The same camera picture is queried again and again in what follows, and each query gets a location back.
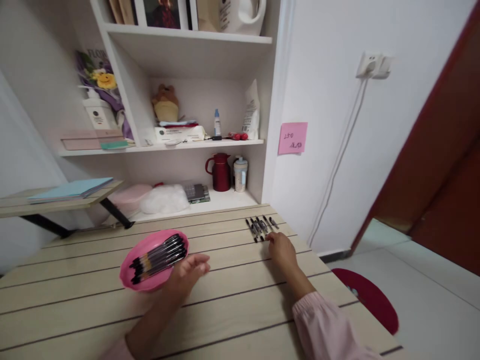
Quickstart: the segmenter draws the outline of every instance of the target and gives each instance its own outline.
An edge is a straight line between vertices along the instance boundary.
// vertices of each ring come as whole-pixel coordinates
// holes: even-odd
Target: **electrical outlet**
[[[390,75],[390,66],[394,58],[392,56],[382,56],[378,70],[373,72],[372,79],[386,79]]]
[[[364,52],[356,71],[356,77],[359,79],[371,78],[372,74],[380,68],[382,57],[381,53]]]

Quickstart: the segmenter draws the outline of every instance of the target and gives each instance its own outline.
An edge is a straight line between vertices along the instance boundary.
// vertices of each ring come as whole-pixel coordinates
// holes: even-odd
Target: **light blue notebook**
[[[83,199],[113,181],[113,177],[76,180],[60,185],[38,195],[30,196],[31,203],[48,203],[51,201]]]

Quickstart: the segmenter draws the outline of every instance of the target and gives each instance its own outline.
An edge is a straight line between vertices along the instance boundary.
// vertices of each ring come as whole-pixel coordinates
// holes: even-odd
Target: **yellow flower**
[[[109,73],[98,74],[98,77],[96,78],[96,83],[98,87],[102,89],[115,89],[117,87],[115,76]]]

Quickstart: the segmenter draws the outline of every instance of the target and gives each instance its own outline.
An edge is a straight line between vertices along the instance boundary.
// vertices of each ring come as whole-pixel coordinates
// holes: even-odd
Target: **pink bowl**
[[[163,270],[148,279],[134,285],[132,284],[132,278],[135,276],[135,269],[130,268],[130,264],[135,258],[148,253],[153,248],[163,244],[172,235],[178,234],[183,239],[186,248],[186,255],[189,254],[189,241],[187,236],[177,230],[162,230],[153,233],[142,241],[140,241],[126,256],[125,260],[120,267],[120,280],[124,287],[140,291],[140,292],[152,292],[162,287],[162,285],[169,279],[172,273],[173,267]]]

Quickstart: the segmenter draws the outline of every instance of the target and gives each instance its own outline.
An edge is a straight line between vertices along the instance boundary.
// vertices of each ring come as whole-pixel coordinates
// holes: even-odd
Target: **plastic bag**
[[[140,209],[145,214],[172,214],[189,207],[182,185],[156,187],[140,201]]]
[[[245,93],[246,110],[241,132],[248,134],[248,140],[259,139],[260,101],[257,90],[257,79],[253,80]]]

